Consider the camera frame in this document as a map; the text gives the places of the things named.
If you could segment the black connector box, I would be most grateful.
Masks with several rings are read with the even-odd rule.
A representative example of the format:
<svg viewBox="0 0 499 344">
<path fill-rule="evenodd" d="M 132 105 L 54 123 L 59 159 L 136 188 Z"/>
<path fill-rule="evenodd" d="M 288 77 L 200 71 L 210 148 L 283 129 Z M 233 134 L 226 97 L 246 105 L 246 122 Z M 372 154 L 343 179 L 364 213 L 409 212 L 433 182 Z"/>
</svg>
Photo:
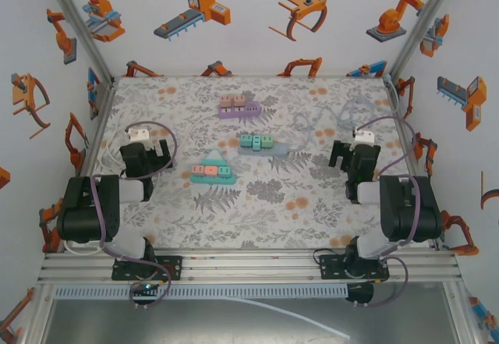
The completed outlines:
<svg viewBox="0 0 499 344">
<path fill-rule="evenodd" d="M 365 304 L 373 299 L 374 287 L 370 282 L 348 284 L 347 290 L 348 296 L 345 299 L 351 303 Z"/>
</svg>

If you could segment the aluminium corner post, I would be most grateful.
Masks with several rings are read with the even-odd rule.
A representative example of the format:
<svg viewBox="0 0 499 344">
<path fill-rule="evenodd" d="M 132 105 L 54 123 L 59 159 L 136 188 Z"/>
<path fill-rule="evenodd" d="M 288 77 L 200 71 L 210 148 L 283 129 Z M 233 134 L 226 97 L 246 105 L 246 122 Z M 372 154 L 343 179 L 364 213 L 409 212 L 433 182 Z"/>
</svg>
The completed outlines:
<svg viewBox="0 0 499 344">
<path fill-rule="evenodd" d="M 403 45 L 401 52 L 398 54 L 391 68 L 390 75 L 393 81 L 397 81 L 400 78 L 402 71 L 418 48 L 420 41 L 423 39 L 430 23 L 436 17 L 437 11 L 443 2 L 444 0 L 428 0 L 423 7 L 423 11 L 418 16 L 418 20 L 412 28 L 408 40 Z"/>
<path fill-rule="evenodd" d="M 57 2 L 66 19 L 72 25 L 73 30 L 75 31 L 80 43 L 89 55 L 90 60 L 94 64 L 94 67 L 97 71 L 97 74 L 99 74 L 100 78 L 109 87 L 111 87 L 114 82 L 114 77 L 111 74 L 108 65 L 106 64 L 103 55 L 98 50 L 94 39 L 86 28 L 86 24 L 83 21 L 82 16 L 79 14 L 76 8 L 76 4 L 73 0 L 57 0 Z"/>
</svg>

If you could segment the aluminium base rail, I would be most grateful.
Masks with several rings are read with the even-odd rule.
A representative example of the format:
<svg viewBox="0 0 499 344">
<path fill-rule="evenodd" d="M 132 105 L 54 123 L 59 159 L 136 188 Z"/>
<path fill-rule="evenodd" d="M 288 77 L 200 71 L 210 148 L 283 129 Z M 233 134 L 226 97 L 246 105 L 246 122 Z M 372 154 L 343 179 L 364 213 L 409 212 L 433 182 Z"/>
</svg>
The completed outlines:
<svg viewBox="0 0 499 344">
<path fill-rule="evenodd" d="M 311 250 L 167 250 L 182 257 L 181 284 L 318 283 L 320 269 Z M 457 257 L 449 251 L 405 248 L 395 252 L 408 267 L 410 282 L 460 282 Z M 49 254 L 37 284 L 111 284 L 114 259 L 106 254 Z"/>
</svg>

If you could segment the aluminium lower rail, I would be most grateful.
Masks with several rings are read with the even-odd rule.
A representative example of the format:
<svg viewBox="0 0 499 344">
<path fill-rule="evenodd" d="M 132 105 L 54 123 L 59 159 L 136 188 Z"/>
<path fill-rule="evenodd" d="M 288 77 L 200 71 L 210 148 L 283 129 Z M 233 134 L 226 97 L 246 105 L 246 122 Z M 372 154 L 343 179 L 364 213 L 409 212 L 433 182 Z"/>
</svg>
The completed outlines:
<svg viewBox="0 0 499 344">
<path fill-rule="evenodd" d="M 444 282 L 444 293 L 458 344 L 482 344 L 476 316 L 463 282 Z"/>
<path fill-rule="evenodd" d="M 34 301 L 28 309 L 27 326 L 21 344 L 42 344 L 51 318 L 54 286 L 40 285 L 34 293 Z"/>
</svg>

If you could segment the teal triangular power strip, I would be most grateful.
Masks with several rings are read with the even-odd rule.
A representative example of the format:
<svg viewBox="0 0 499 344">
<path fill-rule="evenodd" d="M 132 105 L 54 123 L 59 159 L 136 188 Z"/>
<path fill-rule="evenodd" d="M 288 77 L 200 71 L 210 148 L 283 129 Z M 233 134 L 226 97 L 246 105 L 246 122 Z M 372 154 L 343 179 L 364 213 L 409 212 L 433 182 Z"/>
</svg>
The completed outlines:
<svg viewBox="0 0 499 344">
<path fill-rule="evenodd" d="M 213 165 L 213 166 L 229 166 L 228 162 L 224 159 L 221 152 L 217 149 L 211 150 L 206 157 L 195 165 Z M 232 175 L 228 178 L 222 178 L 219 175 L 215 177 L 210 176 L 193 176 L 190 172 L 190 181 L 199 184 L 218 184 L 218 185 L 233 185 L 236 181 L 236 176 L 232 171 Z"/>
</svg>

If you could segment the floral table mat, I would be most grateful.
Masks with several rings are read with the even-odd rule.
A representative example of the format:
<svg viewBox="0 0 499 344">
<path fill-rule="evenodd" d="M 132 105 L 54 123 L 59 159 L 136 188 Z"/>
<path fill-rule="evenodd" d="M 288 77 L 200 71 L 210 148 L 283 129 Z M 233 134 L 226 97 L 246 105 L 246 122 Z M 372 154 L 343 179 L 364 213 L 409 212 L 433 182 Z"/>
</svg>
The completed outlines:
<svg viewBox="0 0 499 344">
<path fill-rule="evenodd" d="M 223 95 L 259 101 L 260 116 L 219 119 Z M 182 77 L 123 78 L 116 87 L 94 170 L 123 170 L 125 127 L 141 122 L 153 142 L 178 143 L 172 168 L 154 178 L 145 203 L 121 208 L 122 224 L 155 247 L 319 248 L 344 246 L 376 230 L 377 205 L 353 204 L 347 175 L 328 162 L 336 140 L 367 124 L 381 147 L 376 170 L 407 173 L 404 142 L 380 79 Z M 284 158 L 239 155 L 243 134 L 289 145 Z M 190 181 L 213 149 L 236 176 L 233 185 Z"/>
</svg>

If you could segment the blue-grey power strip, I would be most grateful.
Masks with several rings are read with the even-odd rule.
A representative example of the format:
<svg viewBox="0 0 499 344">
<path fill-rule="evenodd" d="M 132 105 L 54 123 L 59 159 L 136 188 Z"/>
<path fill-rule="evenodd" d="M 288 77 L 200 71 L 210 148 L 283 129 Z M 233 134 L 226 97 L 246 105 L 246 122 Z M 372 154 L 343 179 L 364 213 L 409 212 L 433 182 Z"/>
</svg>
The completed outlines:
<svg viewBox="0 0 499 344">
<path fill-rule="evenodd" d="M 261 148 L 259 151 L 254 151 L 251 147 L 238 146 L 239 155 L 244 156 L 284 158 L 288 152 L 289 145 L 285 143 L 275 143 L 272 148 Z"/>
</svg>

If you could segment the metal sheet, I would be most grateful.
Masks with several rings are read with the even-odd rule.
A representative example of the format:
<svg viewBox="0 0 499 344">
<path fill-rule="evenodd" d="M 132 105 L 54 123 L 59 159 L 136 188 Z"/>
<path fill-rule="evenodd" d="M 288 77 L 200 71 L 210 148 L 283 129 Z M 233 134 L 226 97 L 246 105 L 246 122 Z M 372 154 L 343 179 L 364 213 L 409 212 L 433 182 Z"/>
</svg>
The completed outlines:
<svg viewBox="0 0 499 344">
<path fill-rule="evenodd" d="M 125 301 L 58 301 L 44 344 L 456 344 L 438 293 L 372 310 L 344 300 L 172 301 L 149 311 Z"/>
</svg>

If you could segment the purple power strip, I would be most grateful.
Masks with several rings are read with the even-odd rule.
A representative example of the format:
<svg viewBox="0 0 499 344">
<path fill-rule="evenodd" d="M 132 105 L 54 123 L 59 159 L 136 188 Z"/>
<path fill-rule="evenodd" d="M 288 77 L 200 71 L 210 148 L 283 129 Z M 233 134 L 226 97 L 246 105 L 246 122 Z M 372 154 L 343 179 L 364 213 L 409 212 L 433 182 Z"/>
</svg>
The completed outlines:
<svg viewBox="0 0 499 344">
<path fill-rule="evenodd" d="M 243 106 L 218 106 L 219 119 L 243 119 L 260 116 L 262 108 L 259 101 L 246 101 Z"/>
</svg>

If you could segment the circuit board with green light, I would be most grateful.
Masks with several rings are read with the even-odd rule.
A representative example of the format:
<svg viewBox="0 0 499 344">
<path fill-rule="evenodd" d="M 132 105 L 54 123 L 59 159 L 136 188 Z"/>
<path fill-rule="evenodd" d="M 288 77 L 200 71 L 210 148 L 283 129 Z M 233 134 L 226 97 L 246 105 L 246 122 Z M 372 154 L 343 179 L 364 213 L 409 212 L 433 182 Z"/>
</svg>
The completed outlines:
<svg viewBox="0 0 499 344">
<path fill-rule="evenodd" d="M 129 291 L 129 298 L 133 303 L 138 303 L 139 305 L 145 305 L 152 303 L 159 297 L 159 285 L 158 284 L 140 284 L 136 283 L 131 285 Z"/>
</svg>

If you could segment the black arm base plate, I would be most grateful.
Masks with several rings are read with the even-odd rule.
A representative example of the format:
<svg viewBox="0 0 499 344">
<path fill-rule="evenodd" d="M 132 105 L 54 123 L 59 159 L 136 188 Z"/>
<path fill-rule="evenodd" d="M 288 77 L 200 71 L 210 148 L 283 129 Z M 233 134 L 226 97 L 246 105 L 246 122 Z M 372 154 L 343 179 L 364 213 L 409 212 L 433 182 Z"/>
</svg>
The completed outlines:
<svg viewBox="0 0 499 344">
<path fill-rule="evenodd" d="M 320 275 L 323 280 L 348 282 L 385 281 L 390 277 L 387 267 L 376 260 L 326 254 L 319 256 Z"/>
<path fill-rule="evenodd" d="M 181 256 L 157 256 L 157 263 L 168 270 L 172 281 L 178 281 L 182 271 Z M 167 281 L 167 275 L 161 270 L 150 265 L 115 259 L 111 271 L 113 281 L 139 281 L 154 280 Z"/>
</svg>

